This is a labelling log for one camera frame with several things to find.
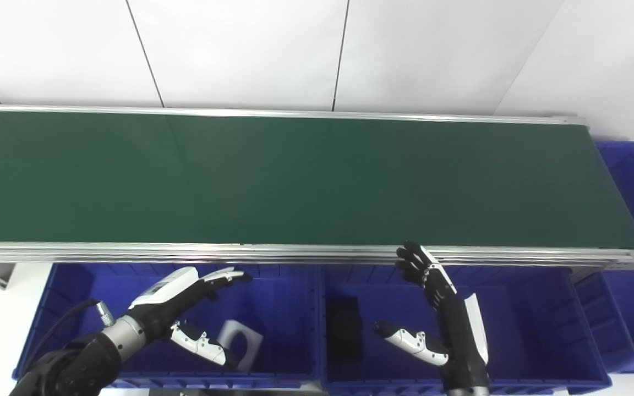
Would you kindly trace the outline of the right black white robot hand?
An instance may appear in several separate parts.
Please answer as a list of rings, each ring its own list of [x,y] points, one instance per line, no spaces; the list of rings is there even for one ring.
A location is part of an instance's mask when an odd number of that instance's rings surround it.
[[[405,281],[421,288],[434,310],[440,336],[430,337],[378,319],[373,331],[420,361],[438,367],[447,395],[489,395],[488,341],[475,293],[464,298],[440,261],[424,247],[405,241],[396,268]]]

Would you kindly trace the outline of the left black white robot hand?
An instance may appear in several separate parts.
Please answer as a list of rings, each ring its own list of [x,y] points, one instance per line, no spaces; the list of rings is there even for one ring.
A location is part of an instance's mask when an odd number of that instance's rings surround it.
[[[170,340],[211,363],[234,369],[239,359],[218,340],[191,323],[179,319],[202,299],[216,301],[217,291],[234,282],[251,282],[242,269],[227,267],[204,276],[194,266],[180,268],[153,284],[133,300],[125,316],[132,318],[145,335],[146,344]]]

